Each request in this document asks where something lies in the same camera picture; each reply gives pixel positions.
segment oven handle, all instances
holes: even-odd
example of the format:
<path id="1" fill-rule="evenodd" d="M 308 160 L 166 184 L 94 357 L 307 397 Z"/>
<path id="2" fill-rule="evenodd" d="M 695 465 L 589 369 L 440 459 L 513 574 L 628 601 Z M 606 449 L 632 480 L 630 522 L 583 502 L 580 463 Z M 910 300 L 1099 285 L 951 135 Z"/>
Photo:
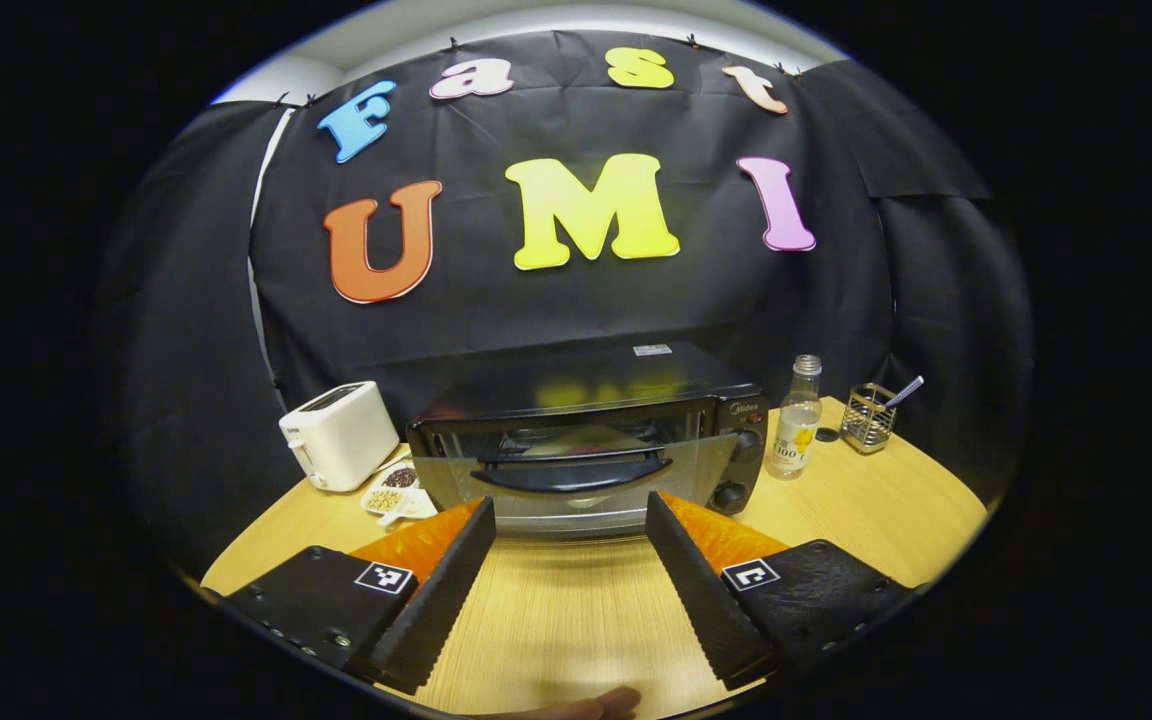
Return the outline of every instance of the oven handle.
<path id="1" fill-rule="evenodd" d="M 604 450 L 581 455 L 535 455 L 530 457 L 480 458 L 483 470 L 471 470 L 473 478 L 495 486 L 520 488 L 525 492 L 585 492 L 593 488 L 608 488 L 620 484 L 649 477 L 666 468 L 669 457 L 660 457 L 664 447 L 644 447 L 637 450 Z M 574 460 L 591 460 L 604 457 L 623 457 L 627 455 L 644 455 L 644 460 L 621 462 L 576 462 Z M 524 464 L 522 468 L 500 468 L 500 462 Z M 540 462 L 553 462 L 553 465 L 537 465 Z"/>

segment finger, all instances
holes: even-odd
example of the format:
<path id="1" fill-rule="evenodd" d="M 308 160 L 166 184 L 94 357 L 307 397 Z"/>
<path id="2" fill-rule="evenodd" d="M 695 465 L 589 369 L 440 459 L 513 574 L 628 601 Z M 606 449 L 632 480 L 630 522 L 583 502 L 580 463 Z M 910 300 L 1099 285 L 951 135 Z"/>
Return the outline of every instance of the finger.
<path id="1" fill-rule="evenodd" d="M 602 717 L 602 705 L 593 700 L 576 700 L 538 710 L 468 717 L 475 720 L 599 720 Z"/>
<path id="2" fill-rule="evenodd" d="M 599 705 L 602 705 L 604 720 L 623 720 L 623 717 L 643 702 L 643 694 L 634 688 L 621 685 L 612 691 L 600 694 Z"/>

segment oven knob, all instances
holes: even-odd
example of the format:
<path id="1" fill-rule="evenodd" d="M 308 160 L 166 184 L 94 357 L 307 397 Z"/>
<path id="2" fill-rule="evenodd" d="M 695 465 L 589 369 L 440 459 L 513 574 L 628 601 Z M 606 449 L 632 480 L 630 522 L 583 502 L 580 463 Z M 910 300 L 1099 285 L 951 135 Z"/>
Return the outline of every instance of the oven knob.
<path id="1" fill-rule="evenodd" d="M 755 462 L 761 460 L 759 457 L 760 450 L 763 450 L 761 439 L 753 430 L 741 430 L 741 432 L 736 433 L 736 448 L 732 450 L 732 462 Z"/>
<path id="2" fill-rule="evenodd" d="M 733 511 L 745 505 L 748 488 L 740 483 L 727 483 L 714 491 L 714 507 L 719 510 Z"/>

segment utensil holder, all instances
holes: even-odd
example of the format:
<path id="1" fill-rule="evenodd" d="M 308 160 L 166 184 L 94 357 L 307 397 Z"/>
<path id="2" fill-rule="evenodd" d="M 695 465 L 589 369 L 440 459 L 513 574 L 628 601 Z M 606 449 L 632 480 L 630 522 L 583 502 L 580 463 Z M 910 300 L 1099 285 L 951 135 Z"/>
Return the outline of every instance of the utensil holder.
<path id="1" fill-rule="evenodd" d="M 896 423 L 896 409 L 884 402 L 895 396 L 896 393 L 873 382 L 851 387 L 842 411 L 842 427 L 838 430 L 847 445 L 861 455 L 886 447 L 892 438 L 892 425 Z"/>

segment glass bottle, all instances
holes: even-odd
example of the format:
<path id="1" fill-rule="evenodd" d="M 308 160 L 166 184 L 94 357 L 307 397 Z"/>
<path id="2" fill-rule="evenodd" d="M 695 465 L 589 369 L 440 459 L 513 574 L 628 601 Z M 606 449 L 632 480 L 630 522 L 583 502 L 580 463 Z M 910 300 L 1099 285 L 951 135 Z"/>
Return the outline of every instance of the glass bottle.
<path id="1" fill-rule="evenodd" d="M 776 440 L 768 455 L 768 473 L 791 480 L 803 473 L 812 452 L 814 431 L 820 424 L 820 359 L 799 355 L 794 359 L 794 381 L 781 402 Z"/>

